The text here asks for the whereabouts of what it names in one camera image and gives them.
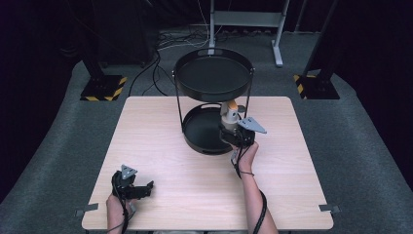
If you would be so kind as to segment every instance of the person's arm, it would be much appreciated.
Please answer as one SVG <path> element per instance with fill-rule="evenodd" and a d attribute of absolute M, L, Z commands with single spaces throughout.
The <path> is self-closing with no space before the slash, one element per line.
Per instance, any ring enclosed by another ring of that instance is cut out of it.
<path fill-rule="evenodd" d="M 129 203 L 133 203 L 135 206 L 135 199 L 127 201 L 126 208 L 128 210 L 129 216 L 132 215 L 131 206 Z M 117 197 L 110 194 L 106 200 L 107 209 L 107 230 L 108 234 L 122 234 L 122 227 L 124 222 L 124 210 L 122 208 L 121 202 Z"/>
<path fill-rule="evenodd" d="M 248 226 L 248 233 L 253 233 L 255 225 L 261 216 L 263 200 L 260 190 L 252 174 L 252 162 L 255 154 L 258 150 L 258 143 L 254 142 L 248 150 L 244 153 L 244 156 L 240 159 L 238 164 L 240 169 L 240 176 L 243 181 L 244 187 L 244 199 L 246 208 L 246 221 Z M 267 209 L 264 220 L 258 231 L 260 234 L 267 233 L 279 233 L 277 226 L 274 223 L 273 217 L 270 211 Z"/>

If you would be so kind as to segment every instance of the round tray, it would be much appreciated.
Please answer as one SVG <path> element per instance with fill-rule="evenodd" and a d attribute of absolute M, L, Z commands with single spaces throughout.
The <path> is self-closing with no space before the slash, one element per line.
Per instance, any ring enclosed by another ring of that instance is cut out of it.
<path fill-rule="evenodd" d="M 183 133 L 188 145 L 195 151 L 208 154 L 224 154 L 232 150 L 228 143 L 219 137 L 221 122 L 220 107 L 212 107 L 218 103 L 206 103 L 193 108 L 183 120 Z"/>
<path fill-rule="evenodd" d="M 244 56 L 225 49 L 201 49 L 180 58 L 173 70 L 177 88 L 205 102 L 235 99 L 251 86 L 253 67 Z"/>

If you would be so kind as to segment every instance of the wooden table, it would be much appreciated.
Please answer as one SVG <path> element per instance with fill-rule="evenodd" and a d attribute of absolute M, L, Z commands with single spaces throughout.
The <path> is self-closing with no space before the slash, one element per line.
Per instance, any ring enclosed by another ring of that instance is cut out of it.
<path fill-rule="evenodd" d="M 181 97 L 182 115 L 200 103 Z M 250 97 L 248 116 L 268 132 L 256 134 L 260 148 L 252 169 L 278 229 L 330 229 L 333 220 L 319 210 L 326 201 L 290 99 Z M 82 225 L 106 229 L 111 177 L 125 164 L 138 170 L 135 186 L 155 181 L 151 196 L 138 201 L 129 230 L 245 230 L 242 182 L 231 154 L 189 147 L 176 97 L 129 97 L 90 200 L 98 210 L 86 212 Z"/>

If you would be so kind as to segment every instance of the dark background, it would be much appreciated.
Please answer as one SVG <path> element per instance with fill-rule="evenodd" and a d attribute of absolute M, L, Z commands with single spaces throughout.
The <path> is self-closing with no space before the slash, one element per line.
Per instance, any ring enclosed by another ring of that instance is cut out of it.
<path fill-rule="evenodd" d="M 197 1 L 150 2 L 161 29 L 202 20 Z M 216 9 L 228 8 L 228 2 L 216 2 Z M 290 2 L 284 30 L 295 30 L 303 2 Z M 299 30 L 321 31 L 331 2 L 308 1 Z M 90 1 L 0 3 L 1 201 L 52 125 L 71 70 L 81 60 L 78 36 L 67 14 L 68 3 L 84 25 L 98 32 Z M 202 0 L 201 6 L 208 20 L 209 0 Z M 272 0 L 254 1 L 252 6 L 250 1 L 238 0 L 231 6 L 234 11 L 279 12 L 281 8 L 282 2 Z M 410 187 L 413 95 L 408 71 L 413 65 L 412 9 L 408 1 L 339 1 L 311 64 L 312 69 L 323 69 L 334 56 L 332 49 L 343 48 L 345 53 L 334 70 L 356 90 Z M 85 36 L 97 53 L 98 38 L 90 33 Z"/>

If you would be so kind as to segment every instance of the grey carpet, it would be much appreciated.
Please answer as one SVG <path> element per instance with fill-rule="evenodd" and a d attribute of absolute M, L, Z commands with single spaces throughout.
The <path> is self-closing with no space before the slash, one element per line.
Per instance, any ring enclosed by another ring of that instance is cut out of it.
<path fill-rule="evenodd" d="M 317 38 L 317 34 L 285 33 L 283 68 L 275 67 L 274 36 L 230 39 L 217 47 L 250 59 L 255 67 L 253 96 L 291 98 L 326 200 L 342 209 L 334 216 L 334 227 L 320 233 L 411 233 L 412 191 L 355 91 L 334 75 L 340 99 L 303 100 L 298 95 L 292 77 L 304 70 Z M 176 61 L 193 50 L 192 46 L 161 50 L 160 66 L 170 75 Z M 131 81 L 141 70 L 135 65 L 104 69 L 129 79 L 118 100 L 93 102 L 79 100 L 89 73 L 81 62 L 75 67 L 54 124 L 0 205 L 0 233 L 85 232 L 74 212 L 89 202 Z M 150 68 L 137 78 L 131 94 L 140 96 L 151 84 Z M 165 75 L 158 84 L 174 96 L 174 86 Z M 160 95 L 155 88 L 145 94 Z"/>

